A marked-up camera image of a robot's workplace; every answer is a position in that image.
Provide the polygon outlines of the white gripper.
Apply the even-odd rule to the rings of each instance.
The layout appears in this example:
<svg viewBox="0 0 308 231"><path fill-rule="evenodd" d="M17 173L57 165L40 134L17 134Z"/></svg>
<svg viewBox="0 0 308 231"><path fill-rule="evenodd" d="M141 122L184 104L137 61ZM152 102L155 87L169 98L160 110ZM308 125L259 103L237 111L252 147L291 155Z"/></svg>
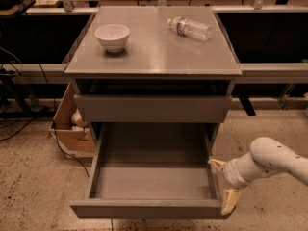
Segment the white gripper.
<svg viewBox="0 0 308 231"><path fill-rule="evenodd" d="M234 188L223 190L221 213L223 215L229 215L236 207L241 196L241 191L239 189L246 188L249 182L241 176L237 168L236 159L228 161L227 163L218 159L210 159L208 163L214 166L218 171L223 171L226 183Z"/></svg>

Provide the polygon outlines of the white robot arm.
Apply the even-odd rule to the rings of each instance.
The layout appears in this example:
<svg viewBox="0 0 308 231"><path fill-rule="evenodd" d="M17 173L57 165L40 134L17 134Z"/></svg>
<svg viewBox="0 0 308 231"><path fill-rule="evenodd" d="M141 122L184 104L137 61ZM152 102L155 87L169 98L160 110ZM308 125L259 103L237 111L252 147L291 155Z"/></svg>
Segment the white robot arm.
<svg viewBox="0 0 308 231"><path fill-rule="evenodd" d="M223 174L226 183L222 198L223 215L228 215L234 210L241 189L257 179L268 178L278 173L289 173L304 185L308 185L308 159L268 137L254 140L249 151L240 158L228 162L210 159L208 163Z"/></svg>

